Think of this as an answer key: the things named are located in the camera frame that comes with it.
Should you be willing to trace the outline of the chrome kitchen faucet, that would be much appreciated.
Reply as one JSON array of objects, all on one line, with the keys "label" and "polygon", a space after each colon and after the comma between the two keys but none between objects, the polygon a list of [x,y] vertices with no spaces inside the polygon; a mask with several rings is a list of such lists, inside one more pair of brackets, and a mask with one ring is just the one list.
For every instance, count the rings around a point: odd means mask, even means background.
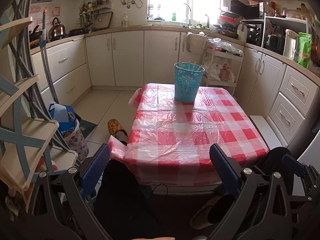
[{"label": "chrome kitchen faucet", "polygon": [[186,7],[188,8],[188,27],[191,28],[192,26],[192,10],[191,7],[188,3],[184,3],[184,5],[186,5]]}]

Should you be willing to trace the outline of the floral bucket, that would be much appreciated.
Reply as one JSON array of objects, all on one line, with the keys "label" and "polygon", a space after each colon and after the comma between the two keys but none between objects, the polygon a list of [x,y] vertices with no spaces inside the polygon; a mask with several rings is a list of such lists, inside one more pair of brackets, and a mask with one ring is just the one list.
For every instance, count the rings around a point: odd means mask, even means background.
[{"label": "floral bucket", "polygon": [[87,158],[89,148],[80,129],[79,122],[76,123],[76,127],[73,132],[68,131],[65,133],[64,140],[67,142],[69,148],[78,154],[77,160],[79,162],[83,162]]}]

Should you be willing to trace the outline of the beige folding shelf rack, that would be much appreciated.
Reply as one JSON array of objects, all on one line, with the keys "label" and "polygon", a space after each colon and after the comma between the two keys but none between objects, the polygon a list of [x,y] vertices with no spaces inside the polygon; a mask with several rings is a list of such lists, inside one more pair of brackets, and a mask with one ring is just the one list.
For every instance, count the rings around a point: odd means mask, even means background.
[{"label": "beige folding shelf rack", "polygon": [[50,117],[30,54],[31,0],[1,0],[1,181],[29,203],[40,173],[77,161]]}]

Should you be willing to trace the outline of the white stool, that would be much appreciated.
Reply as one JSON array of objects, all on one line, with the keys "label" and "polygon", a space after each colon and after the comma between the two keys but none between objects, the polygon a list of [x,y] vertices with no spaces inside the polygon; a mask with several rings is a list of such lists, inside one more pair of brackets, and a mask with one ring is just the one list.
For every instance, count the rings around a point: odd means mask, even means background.
[{"label": "white stool", "polygon": [[250,115],[249,118],[255,125],[256,129],[270,150],[276,147],[282,147],[282,144],[274,133],[273,129],[262,116]]}]

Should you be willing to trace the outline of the blue plastic bag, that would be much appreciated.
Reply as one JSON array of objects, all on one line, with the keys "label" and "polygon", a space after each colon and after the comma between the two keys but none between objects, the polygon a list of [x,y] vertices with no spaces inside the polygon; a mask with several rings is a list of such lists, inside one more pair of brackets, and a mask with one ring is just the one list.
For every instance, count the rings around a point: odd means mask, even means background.
[{"label": "blue plastic bag", "polygon": [[54,102],[49,105],[48,111],[52,119],[59,123],[58,130],[64,138],[76,130],[78,121],[71,106]]}]

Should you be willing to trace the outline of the person's leg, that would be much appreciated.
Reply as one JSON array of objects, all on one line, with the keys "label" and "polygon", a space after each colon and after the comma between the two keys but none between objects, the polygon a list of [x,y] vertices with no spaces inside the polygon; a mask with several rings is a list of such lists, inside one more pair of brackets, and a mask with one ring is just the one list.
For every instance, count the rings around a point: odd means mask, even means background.
[{"label": "person's leg", "polygon": [[127,136],[127,132],[125,130],[119,130],[116,132],[116,139],[126,146],[129,137]]}]

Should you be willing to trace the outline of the floral yellow slipper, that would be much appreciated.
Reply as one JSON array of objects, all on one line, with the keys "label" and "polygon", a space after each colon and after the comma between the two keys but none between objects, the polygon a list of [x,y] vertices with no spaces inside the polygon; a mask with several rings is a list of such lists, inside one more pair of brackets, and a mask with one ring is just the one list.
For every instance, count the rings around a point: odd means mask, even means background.
[{"label": "floral yellow slipper", "polygon": [[107,123],[107,127],[108,127],[109,134],[112,135],[113,137],[116,137],[118,132],[122,132],[123,134],[125,134],[125,136],[128,136],[127,131],[125,131],[125,129],[117,119],[109,120]]}]

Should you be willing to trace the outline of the red checkered tablecloth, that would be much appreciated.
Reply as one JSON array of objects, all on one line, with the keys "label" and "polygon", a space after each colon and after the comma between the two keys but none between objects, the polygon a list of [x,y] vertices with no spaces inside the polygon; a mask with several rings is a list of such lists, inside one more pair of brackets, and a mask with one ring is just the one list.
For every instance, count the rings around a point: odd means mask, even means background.
[{"label": "red checkered tablecloth", "polygon": [[219,181],[209,158],[212,144],[240,165],[251,165],[268,147],[229,92],[200,87],[181,103],[171,84],[149,83],[129,103],[136,114],[127,144],[110,137],[111,158],[124,163],[142,185],[203,186]]}]

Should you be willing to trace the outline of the white plastic bag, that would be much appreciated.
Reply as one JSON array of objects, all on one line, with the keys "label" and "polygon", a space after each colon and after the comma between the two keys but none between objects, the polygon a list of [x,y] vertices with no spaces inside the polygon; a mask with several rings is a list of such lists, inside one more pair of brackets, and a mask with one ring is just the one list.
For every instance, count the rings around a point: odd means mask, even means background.
[{"label": "white plastic bag", "polygon": [[221,82],[235,81],[232,69],[225,58],[215,57],[211,62],[211,58],[206,57],[204,59],[203,66],[206,70],[206,77],[209,80]]}]

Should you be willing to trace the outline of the white storage trolley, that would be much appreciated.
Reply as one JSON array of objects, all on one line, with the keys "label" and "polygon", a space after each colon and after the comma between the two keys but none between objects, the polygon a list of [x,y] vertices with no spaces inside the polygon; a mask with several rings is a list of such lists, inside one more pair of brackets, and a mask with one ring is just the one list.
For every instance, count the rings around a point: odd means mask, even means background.
[{"label": "white storage trolley", "polygon": [[234,94],[245,48],[241,44],[220,38],[208,38],[202,54],[205,69],[201,84],[207,87],[220,87]]}]

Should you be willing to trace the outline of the teal perforated bin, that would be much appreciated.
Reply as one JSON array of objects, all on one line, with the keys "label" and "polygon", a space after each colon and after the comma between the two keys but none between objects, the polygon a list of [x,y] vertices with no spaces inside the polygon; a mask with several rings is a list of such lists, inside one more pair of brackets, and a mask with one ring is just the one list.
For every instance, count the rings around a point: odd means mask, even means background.
[{"label": "teal perforated bin", "polygon": [[196,65],[193,71],[193,64],[190,64],[188,69],[188,63],[183,62],[183,68],[179,67],[179,63],[175,63],[175,99],[182,103],[193,103],[196,98],[196,94],[202,76],[205,69],[202,67],[200,71],[196,71],[199,65]]}]

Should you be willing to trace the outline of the white electric kettle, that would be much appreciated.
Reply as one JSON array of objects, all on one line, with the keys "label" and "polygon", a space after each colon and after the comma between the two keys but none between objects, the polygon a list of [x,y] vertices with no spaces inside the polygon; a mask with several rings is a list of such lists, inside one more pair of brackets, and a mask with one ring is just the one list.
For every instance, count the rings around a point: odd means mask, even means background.
[{"label": "white electric kettle", "polygon": [[296,32],[292,31],[291,29],[286,29],[283,56],[296,62],[298,45],[299,45],[299,35]]}]

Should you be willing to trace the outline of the green snack bag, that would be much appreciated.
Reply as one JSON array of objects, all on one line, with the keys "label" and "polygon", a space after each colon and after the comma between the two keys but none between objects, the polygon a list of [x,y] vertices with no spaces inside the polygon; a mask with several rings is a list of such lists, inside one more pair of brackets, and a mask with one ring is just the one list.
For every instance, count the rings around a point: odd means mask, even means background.
[{"label": "green snack bag", "polygon": [[298,56],[297,63],[302,67],[308,69],[310,56],[311,56],[311,46],[312,46],[312,36],[307,33],[298,33]]}]

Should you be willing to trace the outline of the metal kettle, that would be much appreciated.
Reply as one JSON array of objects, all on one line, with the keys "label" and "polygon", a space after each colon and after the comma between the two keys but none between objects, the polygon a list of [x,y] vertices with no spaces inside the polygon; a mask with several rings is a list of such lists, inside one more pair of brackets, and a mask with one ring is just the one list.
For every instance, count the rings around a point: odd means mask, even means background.
[{"label": "metal kettle", "polygon": [[48,35],[50,40],[63,38],[66,35],[65,26],[61,24],[57,17],[53,18],[52,27],[50,28]]}]

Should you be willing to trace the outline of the black microwave oven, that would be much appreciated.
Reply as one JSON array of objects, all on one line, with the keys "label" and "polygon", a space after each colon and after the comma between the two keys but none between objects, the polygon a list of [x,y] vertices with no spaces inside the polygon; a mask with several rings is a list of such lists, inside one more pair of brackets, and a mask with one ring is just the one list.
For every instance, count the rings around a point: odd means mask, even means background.
[{"label": "black microwave oven", "polygon": [[264,20],[244,20],[247,26],[246,42],[255,46],[261,46],[263,41]]}]

